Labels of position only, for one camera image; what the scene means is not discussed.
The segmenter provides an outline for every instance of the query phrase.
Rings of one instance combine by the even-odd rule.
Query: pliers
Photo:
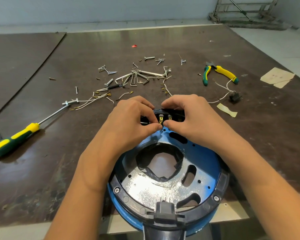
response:
[[[219,65],[215,66],[213,63],[207,62],[206,67],[204,68],[204,74],[202,76],[202,81],[205,86],[208,86],[208,74],[210,73],[211,69],[214,69],[216,72],[225,75],[230,80],[232,80],[234,84],[238,84],[239,79],[234,74]]]

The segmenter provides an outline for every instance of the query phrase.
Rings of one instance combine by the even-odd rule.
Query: forearm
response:
[[[89,160],[86,157],[91,156],[83,153],[80,157],[71,184],[45,240],[97,239],[108,179],[103,175],[101,168],[93,168],[93,172],[86,172]],[[100,176],[99,179],[91,178],[94,173],[97,177]]]
[[[300,195],[242,137],[220,148],[271,239],[300,240]]]

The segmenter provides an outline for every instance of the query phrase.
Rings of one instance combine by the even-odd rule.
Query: round opening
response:
[[[140,171],[158,182],[166,182],[181,169],[183,153],[174,145],[156,143],[141,149],[136,155]]]

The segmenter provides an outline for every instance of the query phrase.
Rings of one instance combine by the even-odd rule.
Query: workbench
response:
[[[144,56],[166,60],[157,66],[154,60],[144,61]],[[180,56],[186,60],[182,66]],[[211,72],[205,87],[197,74],[203,73],[207,61],[234,73],[240,82],[230,83],[229,88],[242,95],[237,104],[228,99],[222,101],[231,111],[238,112],[235,118],[217,109],[218,103],[212,107],[300,193],[300,78],[296,76],[282,89],[260,81],[274,67],[287,69],[224,25],[68,33],[39,71],[2,109],[0,133],[3,137],[11,136],[52,114],[66,100],[89,99],[110,78],[129,73],[133,62],[139,69],[155,73],[164,73],[163,66],[171,68],[173,77],[165,84],[172,94],[197,94],[216,101],[226,90],[212,79],[222,85],[228,79]],[[118,73],[99,73],[98,68],[103,65]],[[124,92],[133,91],[124,98],[141,95],[158,109],[168,98],[160,83],[151,79],[146,85],[116,88],[110,98],[116,100]],[[108,99],[100,99],[78,111],[65,110],[0,160],[0,227],[29,232],[30,226],[38,226],[37,231],[44,235],[72,180],[80,154],[113,107]],[[132,231],[113,212],[107,196],[104,202],[101,232]],[[251,214],[234,182],[212,222],[244,219]]]

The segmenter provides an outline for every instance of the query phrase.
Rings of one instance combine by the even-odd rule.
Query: dark metal table surface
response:
[[[40,68],[64,35],[0,34],[0,110]]]
[[[182,66],[178,53],[186,60]],[[144,56],[166,60],[158,66],[154,60],[139,63]],[[206,61],[236,74],[240,82],[237,86],[230,84],[230,89],[243,95],[237,104],[222,101],[238,112],[236,118],[217,109],[217,104],[212,107],[300,193],[300,78],[295,77],[283,89],[260,81],[273,67],[284,67],[222,25],[67,34],[32,80],[1,111],[0,132],[10,136],[50,115],[65,100],[90,98],[110,78],[127,74],[133,62],[142,70],[157,73],[163,73],[163,65],[170,67],[173,77],[165,83],[172,94],[194,93],[215,101],[226,90],[212,79],[223,85],[228,79],[211,72],[209,85],[204,87],[197,73],[203,72]],[[99,73],[102,65],[118,73]],[[167,98],[161,82],[150,80],[136,88],[113,89],[111,99],[134,91],[133,96],[144,96],[160,108]],[[78,95],[75,86],[79,87]],[[108,99],[101,99],[78,111],[63,111],[0,160],[0,226],[53,219],[80,154],[112,108]],[[230,192],[225,200],[236,200],[236,196]]]

